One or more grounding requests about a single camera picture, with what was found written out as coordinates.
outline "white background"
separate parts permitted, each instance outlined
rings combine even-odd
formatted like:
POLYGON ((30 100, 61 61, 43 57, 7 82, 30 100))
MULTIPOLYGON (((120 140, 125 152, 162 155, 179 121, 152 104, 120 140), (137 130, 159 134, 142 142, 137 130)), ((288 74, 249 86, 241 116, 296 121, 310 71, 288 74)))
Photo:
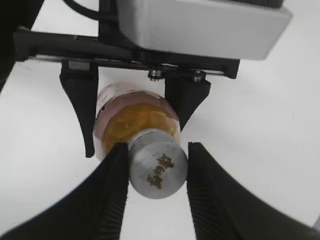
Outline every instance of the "white background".
MULTIPOLYGON (((92 9, 98 0, 78 0, 92 9)), ((320 1, 287 0, 294 18, 265 61, 241 61, 236 80, 208 77, 211 93, 182 133, 201 142, 243 186, 312 226, 320 214, 320 1)), ((97 22, 45 0, 33 30, 96 36, 97 22)), ((99 164, 58 63, 16 63, 0 94, 0 235, 50 207, 99 164)), ((99 69, 99 89, 132 82, 164 93, 143 71, 99 69)), ((185 186, 164 200, 129 188, 121 239, 195 239, 185 186)))

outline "cable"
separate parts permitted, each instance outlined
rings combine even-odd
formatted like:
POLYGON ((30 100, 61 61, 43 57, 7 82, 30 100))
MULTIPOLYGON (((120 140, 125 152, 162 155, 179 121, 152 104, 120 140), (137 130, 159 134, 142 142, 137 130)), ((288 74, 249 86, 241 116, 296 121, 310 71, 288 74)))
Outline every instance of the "cable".
POLYGON ((86 8, 79 3, 75 2, 74 0, 63 0, 65 4, 69 6, 72 10, 77 12, 78 14, 81 14, 83 16, 86 16, 87 18, 97 20, 97 21, 103 21, 103 22, 111 22, 111 23, 117 23, 118 17, 115 15, 108 15, 105 13, 100 13, 98 11, 91 10, 89 8, 86 8))

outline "metal cap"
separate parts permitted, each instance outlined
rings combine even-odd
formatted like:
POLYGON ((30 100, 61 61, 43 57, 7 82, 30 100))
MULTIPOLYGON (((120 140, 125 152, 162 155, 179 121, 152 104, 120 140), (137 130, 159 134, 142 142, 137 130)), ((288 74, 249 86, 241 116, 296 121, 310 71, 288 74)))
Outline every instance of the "metal cap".
POLYGON ((132 186, 150 199, 177 192, 187 179, 188 159, 172 136, 159 129, 139 132, 129 142, 132 186))

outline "metal cylinder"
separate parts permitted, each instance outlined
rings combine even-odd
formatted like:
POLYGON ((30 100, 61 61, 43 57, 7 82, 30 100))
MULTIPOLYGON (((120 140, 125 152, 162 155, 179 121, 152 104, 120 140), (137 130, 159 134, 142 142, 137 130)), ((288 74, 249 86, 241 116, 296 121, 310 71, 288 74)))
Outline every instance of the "metal cylinder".
POLYGON ((141 195, 163 199, 186 181, 187 156, 169 133, 159 129, 141 131, 128 147, 130 182, 141 195))

